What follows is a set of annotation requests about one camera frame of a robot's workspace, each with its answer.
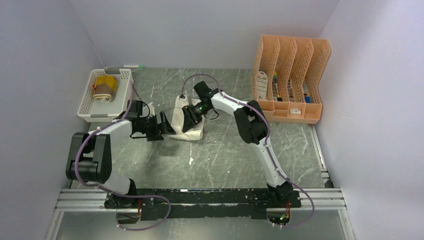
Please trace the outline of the cream white towel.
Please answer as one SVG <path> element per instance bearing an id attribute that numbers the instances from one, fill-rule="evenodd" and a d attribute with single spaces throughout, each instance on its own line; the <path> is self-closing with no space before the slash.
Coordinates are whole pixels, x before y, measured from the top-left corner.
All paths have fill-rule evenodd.
<path id="1" fill-rule="evenodd" d="M 175 104 L 172 112 L 171 126 L 175 131 L 175 134 L 169 135 L 170 138 L 181 141 L 198 141 L 203 138 L 205 118 L 201 116 L 201 121 L 195 123 L 191 121 L 191 118 L 183 111 L 183 107 L 192 103 L 196 105 L 200 103 L 199 99 L 192 99 L 190 97 L 181 97 L 178 95 L 175 98 Z"/>

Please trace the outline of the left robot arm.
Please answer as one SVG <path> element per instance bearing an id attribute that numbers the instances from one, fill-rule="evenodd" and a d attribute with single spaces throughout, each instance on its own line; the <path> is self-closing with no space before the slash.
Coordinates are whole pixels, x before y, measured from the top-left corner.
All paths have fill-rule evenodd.
<path id="1" fill-rule="evenodd" d="M 143 204 L 135 182 L 113 170 L 113 144 L 126 137 L 136 139 L 136 133 L 148 142 L 176 134 L 163 111 L 159 115 L 143 114 L 146 106 L 142 100 L 130 100 L 126 111 L 111 123 L 90 132 L 77 132 L 71 138 L 65 175 L 69 180 L 108 192 L 105 208 L 135 208 Z"/>

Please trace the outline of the yellow brown bear towel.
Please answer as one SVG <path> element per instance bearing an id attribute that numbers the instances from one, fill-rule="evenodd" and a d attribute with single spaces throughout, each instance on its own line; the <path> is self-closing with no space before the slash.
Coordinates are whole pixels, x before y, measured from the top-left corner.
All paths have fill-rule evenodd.
<path id="1" fill-rule="evenodd" d="M 92 85 L 93 99 L 102 103 L 110 103 L 114 100 L 119 81 L 112 75 L 97 77 Z"/>

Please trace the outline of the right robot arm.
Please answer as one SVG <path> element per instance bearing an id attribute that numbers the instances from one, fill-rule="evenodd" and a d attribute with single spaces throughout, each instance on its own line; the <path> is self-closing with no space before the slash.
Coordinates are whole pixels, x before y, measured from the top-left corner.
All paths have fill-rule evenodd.
<path id="1" fill-rule="evenodd" d="M 258 102 L 235 99 L 218 88 L 209 88 L 204 81 L 194 85 L 193 89 L 200 102 L 182 107 L 182 132 L 199 125 L 210 110 L 218 109 L 233 116 L 240 138 L 252 146 L 262 164 L 270 191 L 270 202 L 275 207 L 282 207 L 288 202 L 294 188 L 278 163 L 270 142 L 270 126 Z"/>

